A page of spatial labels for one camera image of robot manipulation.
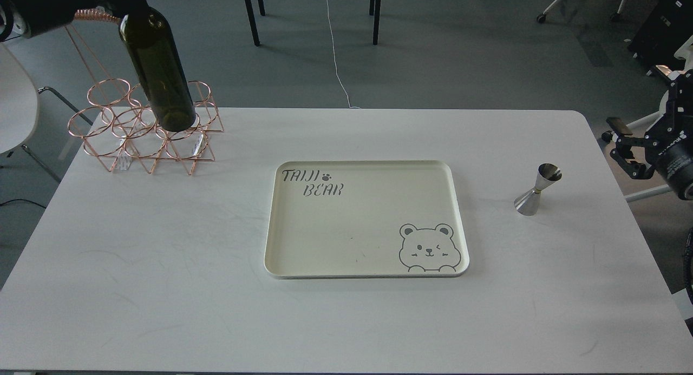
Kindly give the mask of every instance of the cartoon bear face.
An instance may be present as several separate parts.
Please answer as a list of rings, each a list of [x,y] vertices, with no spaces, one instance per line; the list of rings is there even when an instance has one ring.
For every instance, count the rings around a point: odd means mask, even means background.
[[[455,267],[460,264],[462,256],[453,242],[453,228],[441,223],[435,229],[416,229],[414,225],[405,224],[399,229],[404,239],[399,251],[399,260],[411,269],[416,267],[424,271],[440,271],[443,267]]]

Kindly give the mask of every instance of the wine bottle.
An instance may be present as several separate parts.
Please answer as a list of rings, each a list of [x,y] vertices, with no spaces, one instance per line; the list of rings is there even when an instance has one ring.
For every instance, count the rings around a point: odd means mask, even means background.
[[[144,5],[123,17],[119,32],[159,125],[167,131],[190,128],[195,107],[164,16]]]

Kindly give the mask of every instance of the stainless steel jigger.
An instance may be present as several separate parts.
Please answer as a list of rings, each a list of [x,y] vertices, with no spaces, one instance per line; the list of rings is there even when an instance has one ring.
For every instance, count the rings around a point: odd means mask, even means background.
[[[561,180],[562,176],[561,168],[551,163],[543,163],[540,165],[534,188],[515,199],[515,210],[522,215],[536,214],[539,209],[539,198],[542,190],[545,190],[553,183]]]

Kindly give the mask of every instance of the white table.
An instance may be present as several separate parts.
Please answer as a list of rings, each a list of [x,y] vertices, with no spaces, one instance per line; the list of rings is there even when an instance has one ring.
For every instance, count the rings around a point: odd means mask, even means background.
[[[690,372],[693,339],[573,111],[222,109],[193,177],[79,154],[0,293],[0,368],[171,372]],[[457,278],[280,280],[274,171],[442,160]],[[564,177],[525,217],[537,166]]]

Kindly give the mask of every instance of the rectangular tray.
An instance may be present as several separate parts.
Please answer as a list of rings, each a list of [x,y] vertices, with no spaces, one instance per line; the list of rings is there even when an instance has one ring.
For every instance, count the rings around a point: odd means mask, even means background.
[[[453,177],[442,161],[292,161],[277,169],[270,274],[449,277],[468,265]]]

